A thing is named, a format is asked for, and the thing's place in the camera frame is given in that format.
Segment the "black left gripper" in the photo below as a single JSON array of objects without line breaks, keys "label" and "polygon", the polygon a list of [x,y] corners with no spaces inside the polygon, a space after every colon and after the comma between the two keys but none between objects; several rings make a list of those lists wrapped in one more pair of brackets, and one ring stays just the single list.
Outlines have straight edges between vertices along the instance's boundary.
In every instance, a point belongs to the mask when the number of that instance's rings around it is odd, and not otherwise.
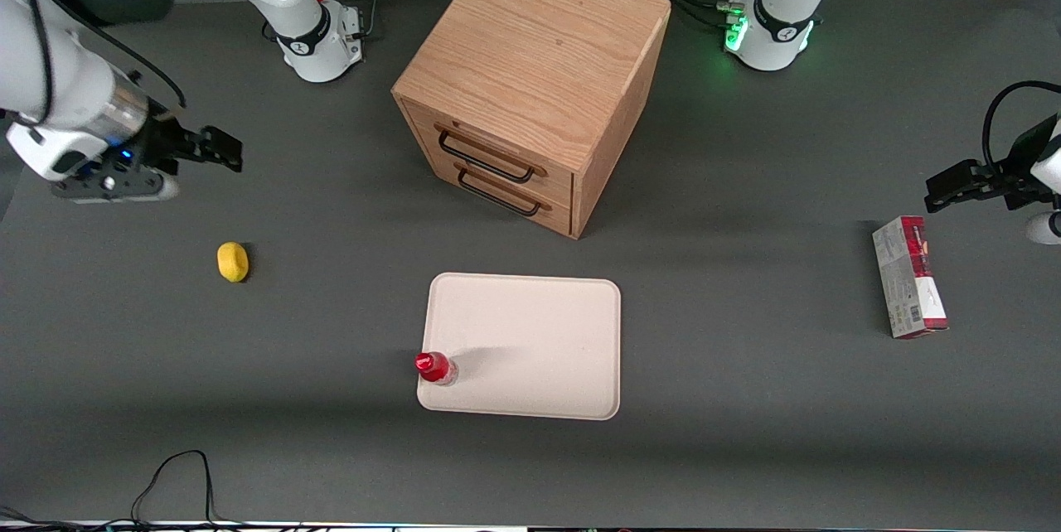
[{"label": "black left gripper", "polygon": [[1032,176],[1031,168],[1049,145],[1057,122],[1057,118],[1047,118],[1016,137],[1007,156],[997,164],[1005,194],[993,187],[996,177],[990,168],[975,159],[966,159],[926,181],[926,211],[937,214],[955,204],[998,196],[1003,196],[1005,208],[1010,211],[1037,203],[1051,205],[1056,192]]}]

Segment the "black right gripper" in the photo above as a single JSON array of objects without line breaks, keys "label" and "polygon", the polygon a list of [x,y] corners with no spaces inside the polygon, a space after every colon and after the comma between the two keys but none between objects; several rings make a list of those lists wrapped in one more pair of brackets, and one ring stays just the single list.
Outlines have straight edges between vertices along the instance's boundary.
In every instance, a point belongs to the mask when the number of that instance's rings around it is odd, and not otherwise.
[{"label": "black right gripper", "polygon": [[179,162],[216,164],[242,173],[242,142],[224,128],[182,128],[175,119],[149,119],[137,136],[137,165],[177,176]]}]

